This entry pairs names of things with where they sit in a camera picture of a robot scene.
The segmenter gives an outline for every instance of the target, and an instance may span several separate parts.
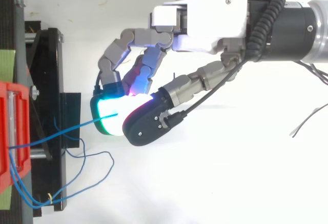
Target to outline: black cable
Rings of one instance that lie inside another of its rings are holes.
[[[101,89],[100,89],[100,74],[101,74],[101,71],[99,71],[99,73],[98,73],[97,80],[96,80],[96,85],[94,86],[93,95],[99,94],[101,92]]]
[[[320,107],[319,109],[315,110],[314,112],[311,113],[311,115],[309,115],[297,128],[296,132],[294,133],[293,137],[294,138],[296,136],[296,134],[299,132],[299,130],[303,127],[303,125],[307,122],[308,119],[310,119],[315,113],[317,113],[318,111],[322,110],[324,107],[328,106],[328,104],[325,104],[324,106]]]
[[[248,60],[245,59],[241,61],[239,64],[237,64],[230,72],[226,75],[223,80],[220,81],[219,84],[217,84],[211,91],[209,91],[204,97],[202,97],[200,100],[198,100],[196,103],[191,105],[189,108],[187,108],[185,111],[182,111],[182,116],[186,117],[191,111],[196,109],[199,105],[201,105],[206,99],[208,99],[210,96],[213,95],[220,87],[222,87],[245,63],[247,63]]]
[[[245,56],[243,61],[236,65],[232,71],[210,92],[208,92],[204,97],[198,100],[196,103],[191,105],[185,111],[182,111],[182,118],[186,117],[191,111],[202,104],[206,99],[213,95],[220,87],[222,87],[230,78],[236,73],[245,63],[249,60],[257,62],[261,59],[262,53],[267,42],[267,37],[269,32],[273,27],[273,23],[276,21],[280,11],[284,8],[286,0],[270,0],[268,7],[261,15],[259,21],[256,23],[255,27],[250,33],[250,36],[246,43]]]
[[[294,62],[294,63],[299,64],[300,66],[305,67],[305,68],[306,68],[310,73],[312,73],[315,77],[318,77],[318,75],[313,71],[313,69],[312,69],[309,65],[307,65],[307,64],[305,64],[305,63],[302,63],[302,62]],[[324,83],[325,85],[328,85],[328,83],[325,82],[323,79],[319,78],[319,80],[321,80],[321,82]]]
[[[269,0],[266,10],[260,16],[255,27],[247,38],[244,59],[257,62],[261,59],[267,43],[268,34],[271,32],[274,22],[284,8],[286,0]]]
[[[324,82],[326,82],[328,84],[328,79],[326,77],[324,77],[322,74],[320,74],[319,70],[316,68],[316,66],[314,66],[314,64],[310,64],[313,72]]]
[[[300,66],[303,66],[303,67],[307,68],[308,70],[310,70],[310,71],[313,73],[313,69],[311,68],[310,65],[307,65],[307,64],[305,64],[305,63],[303,63],[303,62],[294,62],[294,63],[299,64]],[[318,72],[319,72],[320,74],[322,74],[322,75],[328,77],[328,74],[327,74],[327,73],[325,73],[325,72],[323,72],[323,71],[321,71],[321,70],[319,70],[319,69],[318,69]]]

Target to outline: cable connector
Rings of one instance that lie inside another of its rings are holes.
[[[187,114],[183,110],[181,112],[176,112],[172,115],[169,115],[168,117],[166,117],[164,119],[164,121],[168,125],[169,128],[173,128],[176,125],[178,125],[179,123],[181,123],[186,116],[187,116]]]

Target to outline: green tape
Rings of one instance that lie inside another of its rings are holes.
[[[10,210],[11,203],[11,186],[0,194],[0,210]]]
[[[0,50],[0,82],[12,82],[15,54],[15,50]]]
[[[0,82],[12,82],[14,77],[15,50],[0,50]],[[10,210],[11,186],[0,194],[0,210]]]

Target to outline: red plastic part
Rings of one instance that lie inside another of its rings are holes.
[[[19,84],[0,82],[0,193],[13,184],[9,159],[8,91],[16,93],[17,145],[30,143],[29,89]],[[21,178],[31,170],[30,147],[17,149],[16,166]]]

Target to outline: coiled black cable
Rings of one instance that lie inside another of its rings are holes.
[[[257,62],[261,59],[264,47],[267,43],[268,34],[273,27],[273,23],[278,18],[280,11],[284,8],[285,2],[286,0],[269,0],[268,7],[261,15],[247,40],[244,59],[253,62]]]

